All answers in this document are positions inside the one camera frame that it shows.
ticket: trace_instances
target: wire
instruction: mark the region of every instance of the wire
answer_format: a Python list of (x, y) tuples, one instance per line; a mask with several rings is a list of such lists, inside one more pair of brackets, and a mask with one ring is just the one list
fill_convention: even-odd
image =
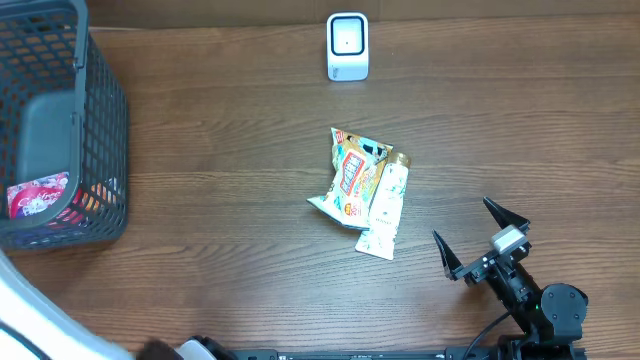
[(496, 327), (496, 325), (500, 324), (502, 322), (502, 320), (508, 318), (509, 315), (511, 315), (511, 313), (509, 311), (507, 311), (502, 316), (500, 316), (499, 318), (495, 319), (491, 324), (489, 324), (489, 326), (484, 328), (484, 330), (482, 330), (482, 332), (480, 334), (478, 334), (478, 336), (476, 336), (475, 339), (473, 339), (473, 341), (471, 342), (471, 344), (467, 348), (467, 351), (464, 352), (464, 355), (462, 355), (462, 360), (467, 360), (467, 356), (469, 356), (469, 354), (471, 353), (471, 350), (473, 350), (473, 348), (478, 344), (478, 342), (480, 340), (482, 340), (482, 338), (485, 337), (485, 335), (487, 335), (489, 333), (489, 331), (491, 331), (494, 327)]

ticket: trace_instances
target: chip bag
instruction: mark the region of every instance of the chip bag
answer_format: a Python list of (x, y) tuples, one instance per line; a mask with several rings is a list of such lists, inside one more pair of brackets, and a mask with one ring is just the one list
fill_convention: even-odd
[(369, 229), (371, 201), (393, 147), (334, 128), (331, 134), (336, 176), (327, 195), (307, 201), (345, 227)]

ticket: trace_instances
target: brown backdrop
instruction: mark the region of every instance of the brown backdrop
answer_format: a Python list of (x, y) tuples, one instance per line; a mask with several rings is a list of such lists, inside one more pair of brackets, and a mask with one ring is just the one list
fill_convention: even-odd
[(370, 20), (640, 12), (640, 0), (88, 0), (92, 25), (175, 28), (323, 22), (359, 10)]

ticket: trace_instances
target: wooden table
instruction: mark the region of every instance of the wooden table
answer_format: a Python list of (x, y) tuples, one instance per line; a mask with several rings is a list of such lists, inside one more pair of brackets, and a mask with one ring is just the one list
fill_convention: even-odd
[[(367, 81), (326, 78), (323, 25), (95, 33), (131, 106), (131, 207), (113, 244), (15, 254), (89, 329), (131, 350), (466, 345), (504, 310), (447, 280), (532, 220), (538, 284), (590, 297), (592, 359), (640, 356), (640, 16), (371, 24)], [(334, 175), (331, 126), (412, 156), (396, 259), (356, 253), (305, 199)], [(518, 333), (512, 320), (486, 339)]]

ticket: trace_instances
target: black object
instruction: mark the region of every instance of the black object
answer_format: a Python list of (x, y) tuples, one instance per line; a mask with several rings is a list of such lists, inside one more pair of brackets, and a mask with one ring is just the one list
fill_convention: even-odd
[[(129, 112), (83, 0), (0, 0), (0, 245), (119, 237), (127, 225)], [(7, 188), (69, 172), (48, 209), (9, 220)]]
[(572, 342), (582, 338), (587, 295), (567, 284), (541, 290), (519, 263), (531, 249), (525, 237), (529, 220), (487, 197), (484, 204), (503, 231), (492, 238), (494, 249), (471, 265), (464, 267), (436, 231), (433, 236), (447, 277), (464, 278), (469, 286), (486, 280), (525, 333), (501, 337), (489, 359), (578, 359), (584, 350), (576, 351)]

